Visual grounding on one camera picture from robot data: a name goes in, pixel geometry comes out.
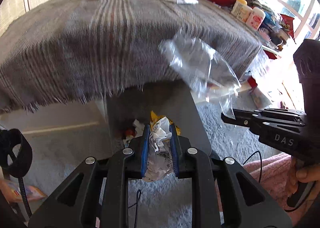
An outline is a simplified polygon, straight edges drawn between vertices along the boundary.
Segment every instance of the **finger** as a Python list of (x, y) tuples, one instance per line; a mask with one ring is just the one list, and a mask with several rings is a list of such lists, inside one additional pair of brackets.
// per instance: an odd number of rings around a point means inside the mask
[(290, 180), (290, 183), (292, 185), (296, 184), (298, 182), (298, 178), (296, 176), (296, 170), (295, 168), (290, 168), (288, 172), (288, 179)]
[(291, 194), (294, 194), (296, 191), (298, 190), (298, 184), (291, 184), (291, 182), (287, 182), (285, 185), (285, 191), (287, 193), (288, 196), (290, 196)]
[(299, 169), (296, 173), (296, 177), (300, 182), (303, 183), (318, 181), (320, 180), (320, 165), (314, 165)]
[(292, 157), (291, 158), (291, 163), (290, 163), (290, 167), (295, 167), (296, 166), (296, 163), (297, 163), (297, 159)]
[(317, 181), (315, 186), (310, 192), (310, 195), (308, 196), (307, 200), (315, 200), (320, 192), (320, 181)]

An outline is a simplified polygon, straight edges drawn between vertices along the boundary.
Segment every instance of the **black velcro strap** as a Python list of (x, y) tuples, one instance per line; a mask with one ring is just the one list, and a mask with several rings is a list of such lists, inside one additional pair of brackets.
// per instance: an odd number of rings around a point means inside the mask
[[(12, 149), (20, 144), (20, 149), (15, 158)], [(8, 155), (12, 164), (8, 164)], [(2, 130), (0, 132), (0, 166), (10, 175), (24, 177), (32, 163), (32, 149), (28, 141), (18, 129)]]

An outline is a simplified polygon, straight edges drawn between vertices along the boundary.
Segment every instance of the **window frame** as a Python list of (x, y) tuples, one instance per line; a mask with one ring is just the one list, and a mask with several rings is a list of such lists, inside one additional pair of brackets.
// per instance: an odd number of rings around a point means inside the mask
[(315, 29), (313, 29), (308, 23), (308, 18), (310, 16), (310, 13), (312, 11), (312, 8), (315, 4), (316, 0), (311, 0), (311, 2), (309, 3), (309, 7), (307, 8), (306, 14), (304, 16), (301, 16), (297, 11), (295, 11), (289, 4), (287, 4), (286, 2), (282, 1), (282, 0), (277, 0), (279, 3), (281, 3), (285, 8), (287, 8), (290, 12), (292, 12), (299, 20), (301, 20), (298, 28), (295, 29), (294, 31), (294, 35), (297, 38), (300, 34), (300, 32), (302, 31), (303, 27), (306, 25), (310, 32), (311, 35), (309, 38), (314, 39), (316, 37), (316, 35), (319, 33), (319, 29), (320, 29), (320, 20), (318, 20)]

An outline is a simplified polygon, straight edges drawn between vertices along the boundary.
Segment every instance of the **pink towel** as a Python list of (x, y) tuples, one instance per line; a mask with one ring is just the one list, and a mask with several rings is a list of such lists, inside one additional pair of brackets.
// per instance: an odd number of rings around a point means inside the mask
[[(271, 158), (264, 159), (262, 161), (262, 178), (260, 184), (283, 209), (291, 209), (289, 206), (287, 206), (286, 201), (288, 197), (284, 190), (288, 178), (290, 162), (291, 156), (285, 153), (272, 156)], [(244, 169), (248, 171), (254, 179), (259, 180), (259, 160), (244, 165)], [(305, 207), (305, 205), (302, 205), (296, 211), (288, 213), (288, 215), (291, 217), (293, 225), (296, 225), (296, 223), (301, 219), (303, 213), (305, 212)]]

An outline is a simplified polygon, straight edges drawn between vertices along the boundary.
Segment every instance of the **striped blanket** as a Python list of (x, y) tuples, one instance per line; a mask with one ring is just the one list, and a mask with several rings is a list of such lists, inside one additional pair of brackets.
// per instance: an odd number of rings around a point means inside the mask
[(0, 111), (101, 99), (175, 80), (157, 47), (183, 29), (215, 48), (240, 77), (261, 44), (214, 4), (164, 0), (51, 0), (0, 37)]

